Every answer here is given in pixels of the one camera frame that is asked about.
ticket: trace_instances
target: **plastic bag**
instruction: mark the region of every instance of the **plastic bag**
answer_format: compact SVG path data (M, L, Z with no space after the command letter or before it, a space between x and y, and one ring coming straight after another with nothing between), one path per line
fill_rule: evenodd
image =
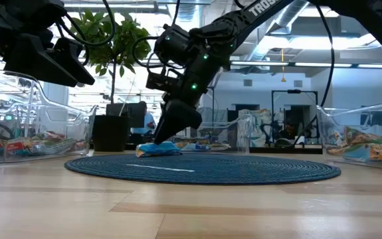
M180 149L170 141L166 141L156 145L154 143L146 143L136 146L136 156L153 157L166 155L181 155Z

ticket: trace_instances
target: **monitor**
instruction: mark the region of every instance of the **monitor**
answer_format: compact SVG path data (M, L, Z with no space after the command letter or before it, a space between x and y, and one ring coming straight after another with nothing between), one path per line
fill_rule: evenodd
M123 103L108 104L106 106L106 115L118 116L123 108ZM145 127L145 105L139 103L129 103L124 106L123 116L130 117L130 127L141 128Z

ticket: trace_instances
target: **round blue rug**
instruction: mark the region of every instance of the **round blue rug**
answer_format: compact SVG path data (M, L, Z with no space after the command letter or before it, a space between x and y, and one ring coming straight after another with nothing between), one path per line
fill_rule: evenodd
M271 185L330 179L340 169L294 159L186 153L138 158L135 155L85 157L67 169L115 179L197 185Z

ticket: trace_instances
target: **white wall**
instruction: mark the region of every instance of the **white wall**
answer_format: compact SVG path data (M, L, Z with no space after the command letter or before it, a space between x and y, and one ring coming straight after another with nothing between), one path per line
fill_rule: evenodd
M330 70L312 77L312 87L322 99ZM382 103L382 70L378 69L338 69L334 70L332 88L325 104L327 108L355 109ZM359 125L360 114L336 118L339 123Z
M243 86L244 79L252 80L252 87ZM236 104L255 104L260 109L271 109L272 107L272 91L273 90L293 90L294 80L303 80L303 88L300 90L311 90L311 81L304 74L289 73L285 74L286 82L281 82L282 74L272 76L270 74L249 74L242 75L239 73L224 72L219 78L217 87L215 88L215 98L219 103L219 109L234 110ZM311 98L305 94L285 94L275 93L275 111L284 108L286 105L311 105L314 104ZM201 105L204 107L212 107L212 98L203 96Z

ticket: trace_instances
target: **black plant pot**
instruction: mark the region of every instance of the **black plant pot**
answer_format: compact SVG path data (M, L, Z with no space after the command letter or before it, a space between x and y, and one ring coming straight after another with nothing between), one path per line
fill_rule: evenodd
M92 134L95 151L124 151L130 135L130 120L124 116L96 116Z

